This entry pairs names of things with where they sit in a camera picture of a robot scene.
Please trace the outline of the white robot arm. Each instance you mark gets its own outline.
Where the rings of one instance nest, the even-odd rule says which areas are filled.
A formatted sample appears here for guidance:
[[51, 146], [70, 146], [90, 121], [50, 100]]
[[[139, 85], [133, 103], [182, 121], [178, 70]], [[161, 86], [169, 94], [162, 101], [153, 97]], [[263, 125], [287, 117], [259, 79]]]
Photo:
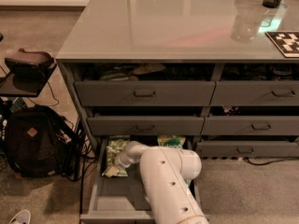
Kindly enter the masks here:
[[201, 172], [202, 163], [196, 152], [149, 147], [132, 141], [117, 154], [103, 175], [112, 177], [135, 163], [139, 164], [156, 224], [209, 224], [186, 184], [187, 180], [195, 179]]

